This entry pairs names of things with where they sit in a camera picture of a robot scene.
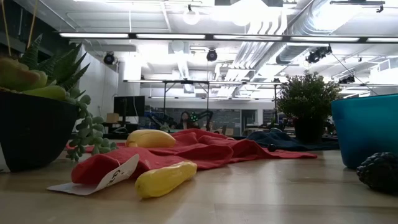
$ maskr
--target blue bin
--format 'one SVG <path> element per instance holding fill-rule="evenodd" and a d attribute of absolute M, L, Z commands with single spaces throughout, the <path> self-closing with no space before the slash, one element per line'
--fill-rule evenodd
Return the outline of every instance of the blue bin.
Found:
<path fill-rule="evenodd" d="M 376 152 L 398 152 L 398 94 L 331 103 L 341 156 L 356 169 Z"/>

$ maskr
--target monitor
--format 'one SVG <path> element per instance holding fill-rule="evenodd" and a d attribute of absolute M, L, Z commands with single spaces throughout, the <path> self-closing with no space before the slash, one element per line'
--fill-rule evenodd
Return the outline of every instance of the monitor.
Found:
<path fill-rule="evenodd" d="M 120 116 L 145 116 L 144 111 L 145 96 L 114 97 L 113 113 L 118 113 Z"/>

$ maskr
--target table surface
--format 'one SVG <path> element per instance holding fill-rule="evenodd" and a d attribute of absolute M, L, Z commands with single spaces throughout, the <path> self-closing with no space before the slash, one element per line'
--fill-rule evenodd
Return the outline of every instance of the table surface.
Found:
<path fill-rule="evenodd" d="M 74 162 L 0 175 L 0 223 L 397 223 L 398 197 L 369 190 L 339 151 L 318 159 L 261 160 L 199 172 L 161 198 L 126 180 L 87 197 L 50 192 Z"/>

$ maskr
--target black pot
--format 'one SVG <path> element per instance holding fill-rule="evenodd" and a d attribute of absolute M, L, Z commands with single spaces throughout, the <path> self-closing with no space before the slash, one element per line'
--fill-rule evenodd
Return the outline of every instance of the black pot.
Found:
<path fill-rule="evenodd" d="M 0 163 L 3 153 L 7 165 L 0 169 L 15 172 L 54 161 L 64 150 L 77 117 L 76 105 L 0 91 Z"/>
<path fill-rule="evenodd" d="M 294 119 L 296 138 L 306 144 L 322 142 L 324 123 L 323 119 Z"/>

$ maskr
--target white tag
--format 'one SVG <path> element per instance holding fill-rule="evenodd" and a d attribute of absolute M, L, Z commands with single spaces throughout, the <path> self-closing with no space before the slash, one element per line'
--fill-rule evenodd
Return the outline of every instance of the white tag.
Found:
<path fill-rule="evenodd" d="M 2 153 L 2 147 L 0 142 L 0 173 L 2 172 L 10 172 L 10 169 L 7 166 L 6 158 L 4 158 L 4 154 Z"/>
<path fill-rule="evenodd" d="M 85 185 L 85 184 L 60 184 L 56 186 L 47 187 L 47 190 L 54 190 L 59 192 L 66 192 L 75 195 L 89 195 L 105 187 L 112 186 L 122 180 L 130 178 L 135 171 L 139 160 L 139 155 L 136 154 L 131 157 L 127 162 L 106 174 L 98 185 Z"/>

